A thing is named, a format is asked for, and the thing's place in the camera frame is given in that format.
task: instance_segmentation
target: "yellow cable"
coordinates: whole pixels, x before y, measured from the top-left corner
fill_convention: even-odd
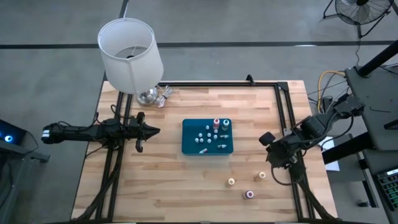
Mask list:
[[[337,71],[331,71],[331,70],[328,70],[328,71],[325,71],[325,72],[323,72],[320,76],[319,76],[319,80],[318,80],[318,112],[320,113],[321,112],[321,82],[322,82],[322,78],[323,78],[323,76],[325,75],[325,74],[327,74],[327,73],[334,73],[334,74],[339,74],[339,75],[342,75],[343,77],[345,77],[345,73],[343,73],[343,72],[337,72]]]

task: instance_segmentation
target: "wooden table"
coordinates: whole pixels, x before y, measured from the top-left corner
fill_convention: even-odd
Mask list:
[[[289,88],[296,120],[311,115],[303,81],[289,81]],[[110,106],[116,104],[117,97],[118,91],[105,82],[98,104],[99,120],[113,117]],[[115,222],[297,220],[292,188],[281,186],[272,179],[270,164],[266,162],[267,152],[258,141],[267,131],[277,138],[282,137],[273,88],[175,87],[164,108],[141,107],[134,99],[131,115],[138,111],[145,112],[148,125],[161,131],[144,143],[143,153],[135,150],[135,141],[126,144],[113,218]],[[231,118],[232,155],[184,156],[181,139],[185,118]],[[99,146],[99,143],[90,143],[88,152]],[[79,216],[98,193],[105,157],[106,150],[103,150],[86,159],[72,218]],[[310,188],[328,212],[336,217],[321,152],[309,150],[305,165]],[[267,174],[265,181],[253,181],[260,171]],[[290,182],[287,171],[277,169],[275,174],[280,181]],[[225,182],[229,178],[234,178],[236,183],[227,189]],[[245,190],[253,190],[255,199],[244,200],[242,194]],[[305,210],[302,192],[300,197]],[[108,204],[105,204],[104,213],[107,210]]]

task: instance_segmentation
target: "lamp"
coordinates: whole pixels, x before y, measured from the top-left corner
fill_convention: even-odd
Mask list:
[[[100,30],[98,45],[110,84],[136,94],[141,105],[153,104],[163,64],[152,28],[137,19],[116,19]]]

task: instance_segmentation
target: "gray floor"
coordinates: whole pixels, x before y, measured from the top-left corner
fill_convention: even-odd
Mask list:
[[[93,44],[101,26],[118,17],[121,4],[122,0],[3,0],[0,44]],[[327,0],[130,0],[126,16],[152,26],[158,42],[357,40],[354,26],[338,18],[321,20],[327,4]],[[390,13],[363,40],[396,39],[397,22],[397,15]],[[385,47],[362,46],[359,64]],[[317,89],[321,72],[355,65],[356,49],[224,47],[161,49],[160,54],[163,80],[242,80],[251,74],[256,80],[304,80],[310,93]],[[394,57],[389,63],[396,62]],[[0,50],[0,68],[0,119],[28,129],[37,139],[42,127],[55,121],[90,123],[103,79],[99,50]],[[336,76],[332,83],[340,81]],[[345,88],[338,85],[326,94],[337,96]],[[347,125],[337,123],[331,134],[341,133]],[[363,122],[356,119],[351,133],[363,132]],[[87,143],[39,144],[39,151],[51,154],[50,162],[32,166],[14,223],[70,218]],[[331,187],[340,218],[386,221],[380,209],[355,206],[364,199],[362,185],[331,183]]]

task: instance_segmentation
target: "electric fan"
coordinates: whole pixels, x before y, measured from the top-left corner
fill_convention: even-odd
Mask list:
[[[381,21],[384,16],[390,13],[389,9],[394,0],[334,0],[336,6],[336,14],[326,16],[326,11],[330,7],[333,0],[329,2],[323,12],[323,18],[338,16],[342,21],[356,25],[358,28],[358,37],[362,38],[368,35],[373,28]],[[362,35],[361,25],[370,22],[377,22]]]

